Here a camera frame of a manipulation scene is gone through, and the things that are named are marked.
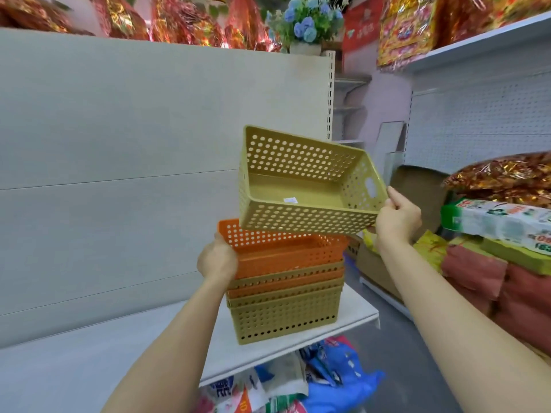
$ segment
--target left hand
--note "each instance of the left hand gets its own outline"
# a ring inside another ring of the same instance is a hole
[[[206,245],[197,258],[197,270],[205,280],[215,281],[225,289],[235,278],[238,256],[221,234],[214,234],[214,241]]]

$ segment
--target left arm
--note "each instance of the left arm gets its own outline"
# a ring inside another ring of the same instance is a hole
[[[118,384],[101,413],[185,413],[193,409],[222,297],[237,257],[220,235],[197,261],[205,277]]]

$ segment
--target red banner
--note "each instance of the red banner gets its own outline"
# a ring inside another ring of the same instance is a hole
[[[384,0],[366,0],[344,14],[343,52],[350,52],[379,39]]]

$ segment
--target pegboard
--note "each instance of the pegboard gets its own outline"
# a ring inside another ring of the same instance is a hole
[[[452,173],[551,149],[550,63],[535,41],[413,75],[404,162]]]

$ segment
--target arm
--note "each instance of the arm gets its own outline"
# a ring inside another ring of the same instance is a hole
[[[551,368],[465,300],[410,246],[421,212],[389,187],[377,246],[465,412],[548,412]]]
[[[197,261],[205,277],[166,329],[118,384],[102,413],[185,413],[195,407],[218,308],[237,271],[237,256],[220,235]]]

